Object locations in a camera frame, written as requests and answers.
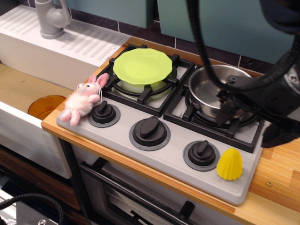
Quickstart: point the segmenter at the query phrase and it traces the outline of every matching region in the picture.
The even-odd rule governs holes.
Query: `yellow silicone object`
[[[172,60],[155,49],[136,48],[116,58],[113,71],[130,84],[153,84],[171,73]]]
[[[236,180],[243,173],[240,152],[234,148],[226,150],[217,163],[217,173],[225,180]]]

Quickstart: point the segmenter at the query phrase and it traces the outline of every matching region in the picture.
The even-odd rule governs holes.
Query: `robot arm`
[[[205,69],[221,89],[218,97],[222,106],[217,123],[225,123],[238,109],[253,113],[271,122],[262,141],[263,147],[270,148],[300,137],[300,1],[260,2],[266,20],[274,28],[295,35],[293,46],[264,76],[230,76],[226,84],[219,81],[210,66],[201,34],[198,0],[187,0],[187,7]]]

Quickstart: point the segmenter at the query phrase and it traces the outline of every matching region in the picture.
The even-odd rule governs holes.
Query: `black burner grate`
[[[218,126],[213,121],[207,120],[197,113],[193,104],[190,103],[189,99],[186,99],[189,98],[189,96],[188,81],[186,80],[185,83],[181,85],[177,95],[173,98],[164,113],[164,119],[220,142],[229,144],[235,148],[253,153],[264,125],[263,120],[250,115],[246,120],[240,121],[240,119],[235,119],[230,121],[229,124]],[[182,98],[185,98],[187,109],[183,113],[183,116],[179,117],[174,115],[172,112]],[[258,122],[258,127],[251,143],[247,143],[234,137],[239,128],[254,122]]]
[[[116,58],[118,58],[120,55],[122,55],[124,52],[131,51],[136,48],[147,48],[146,45],[142,45],[140,47],[136,45],[128,45]],[[172,60],[172,72],[163,80],[163,82],[166,83],[166,85],[159,90],[153,91],[151,85],[145,85],[145,88],[142,93],[135,93],[130,92],[128,90],[123,89],[121,86],[118,85],[120,82],[120,79],[116,76],[116,74],[113,73],[113,65],[115,59],[110,59],[109,65],[107,65],[104,70],[102,70],[97,77],[99,77],[103,73],[109,74],[109,80],[106,84],[106,86],[103,88],[103,96],[112,100],[115,100],[117,102],[120,102],[122,104],[128,105],[130,107],[133,107],[135,109],[141,110],[143,112],[149,113],[154,116],[162,116],[164,111],[166,110],[168,104],[172,100],[172,97],[174,94],[178,91],[178,87],[181,83],[186,81],[186,78],[188,77],[188,74],[191,74],[195,69],[195,64],[192,62],[188,62],[185,60],[182,60],[179,58],[179,55],[174,54],[173,56],[168,56]],[[177,67],[183,67],[186,68],[186,72],[184,75],[178,79],[176,78]],[[121,95],[118,92],[113,91],[113,88],[117,91],[128,95],[124,96]],[[168,89],[172,89],[169,93],[169,95],[166,97],[166,99],[163,101],[163,103],[160,105],[160,107],[155,108],[151,105],[147,104],[147,100],[154,95],[160,94],[164,91],[167,91]]]

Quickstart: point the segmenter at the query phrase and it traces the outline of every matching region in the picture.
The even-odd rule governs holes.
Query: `pink plush toy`
[[[79,119],[90,113],[94,104],[99,102],[101,88],[104,87],[109,79],[108,73],[102,74],[97,80],[96,76],[91,75],[87,83],[80,83],[77,92],[73,92],[65,102],[65,111],[60,116],[63,122],[70,121],[71,126],[76,126]]]

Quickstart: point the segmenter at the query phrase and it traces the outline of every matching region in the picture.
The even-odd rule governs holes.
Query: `wooden countertop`
[[[116,57],[128,44],[138,46],[146,44],[149,48],[155,48],[169,55],[177,53],[180,58],[193,61],[196,65],[202,64],[197,55],[135,37],[130,38],[111,58]],[[94,74],[97,75],[108,64],[108,61],[105,62]],[[212,60],[212,64],[222,63]],[[247,72],[253,76],[259,75],[252,71]],[[42,127],[45,131],[242,223],[300,225],[300,139],[262,151],[247,197],[242,205],[235,206],[59,127],[55,120],[63,109],[64,104],[61,104],[42,121]]]

